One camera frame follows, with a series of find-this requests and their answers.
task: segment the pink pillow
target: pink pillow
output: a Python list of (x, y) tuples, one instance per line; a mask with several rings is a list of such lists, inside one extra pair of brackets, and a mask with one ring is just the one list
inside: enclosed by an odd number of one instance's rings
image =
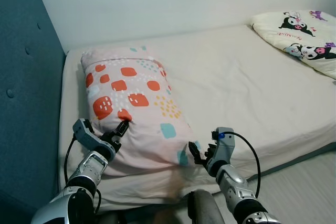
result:
[(100, 136), (122, 120), (130, 126), (105, 173), (125, 176), (174, 165), (194, 165), (192, 131), (174, 101), (163, 66), (147, 48), (83, 53), (90, 121)]

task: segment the white bed sheet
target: white bed sheet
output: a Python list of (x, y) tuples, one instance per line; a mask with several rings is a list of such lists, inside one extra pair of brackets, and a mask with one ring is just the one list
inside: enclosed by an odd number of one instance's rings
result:
[[(195, 140), (204, 148), (211, 142), (213, 129), (232, 127), (251, 142), (265, 171), (335, 141), (333, 80), (273, 48), (247, 26), (112, 45), (153, 49), (166, 68)], [(80, 65), (84, 50), (71, 50), (64, 67), (60, 164), (72, 138), (73, 123), (88, 117)], [(82, 157), (82, 147), (75, 143), (69, 173)], [(246, 177), (256, 174), (254, 157), (238, 138), (232, 163)], [(62, 165), (60, 175), (63, 185)], [(172, 167), (119, 178), (103, 176), (99, 185), (101, 210), (173, 202), (196, 188), (219, 191), (201, 167)]]

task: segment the cartoon character print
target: cartoon character print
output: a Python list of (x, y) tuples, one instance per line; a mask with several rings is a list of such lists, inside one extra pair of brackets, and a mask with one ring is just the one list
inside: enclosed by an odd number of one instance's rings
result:
[(318, 60), (318, 59), (336, 59), (336, 54), (330, 52), (330, 47), (308, 47), (294, 43), (285, 48), (284, 51), (300, 59)]
[(313, 16), (314, 18), (317, 18), (317, 19), (319, 19), (319, 20), (327, 21), (326, 19), (324, 19), (324, 18), (321, 17), (321, 13), (322, 13), (322, 12), (321, 12), (320, 10), (316, 10), (316, 11), (312, 11), (312, 10), (311, 10), (309, 13), (310, 13), (310, 15)]
[(288, 15), (288, 17), (284, 18), (282, 25), (279, 27), (281, 28), (288, 28), (292, 30), (299, 30), (303, 33), (309, 34), (315, 37), (312, 31), (307, 29), (307, 24), (304, 23), (300, 17), (300, 14), (297, 12), (286, 12), (284, 15)]
[(334, 42), (327, 42), (324, 47), (336, 47)]

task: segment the yellow dot pattern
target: yellow dot pattern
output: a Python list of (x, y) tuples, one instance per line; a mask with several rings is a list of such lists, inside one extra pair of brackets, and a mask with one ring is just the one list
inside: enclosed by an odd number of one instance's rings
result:
[(170, 118), (180, 118), (182, 112), (178, 110), (172, 99), (168, 100), (166, 97), (160, 97), (158, 95), (156, 96), (156, 99), (158, 100), (158, 102), (154, 102), (154, 105), (160, 106), (160, 109), (162, 110), (162, 115), (164, 117), (169, 116)]

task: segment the black cable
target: black cable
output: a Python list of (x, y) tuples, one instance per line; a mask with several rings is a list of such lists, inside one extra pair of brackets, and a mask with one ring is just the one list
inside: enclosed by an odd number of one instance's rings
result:
[(95, 213), (94, 213), (95, 215), (98, 213), (99, 208), (100, 208), (100, 204), (101, 204), (101, 193), (100, 193), (100, 190), (97, 189), (97, 193), (98, 193), (98, 205), (97, 205)]
[(244, 140), (244, 142), (248, 145), (248, 147), (250, 147), (251, 151), (253, 152), (254, 158), (256, 159), (256, 162), (257, 162), (257, 169), (258, 169), (258, 175), (257, 175), (258, 176), (258, 183), (257, 183), (257, 190), (256, 190), (256, 198), (258, 198), (259, 192), (260, 192), (260, 184), (261, 184), (261, 169), (260, 169), (259, 158), (258, 158), (258, 155), (257, 155), (256, 151), (254, 150), (252, 145), (242, 135), (239, 135), (238, 133), (231, 132), (231, 131), (226, 131), (226, 132), (223, 132), (222, 134), (224, 134), (224, 135), (225, 134), (232, 134), (232, 135), (240, 137), (242, 140)]
[(76, 137), (75, 137), (75, 135), (73, 135), (72, 140), (71, 140), (71, 143), (70, 143), (70, 145), (69, 145), (69, 147), (68, 147), (67, 154), (65, 155), (65, 159), (64, 159), (64, 167), (63, 167), (63, 170), (64, 170), (65, 184), (67, 184), (67, 182), (68, 182), (68, 171), (67, 171), (68, 158), (69, 158), (69, 154), (70, 154), (71, 147), (72, 147), (73, 143), (75, 142), (75, 140), (76, 140)]

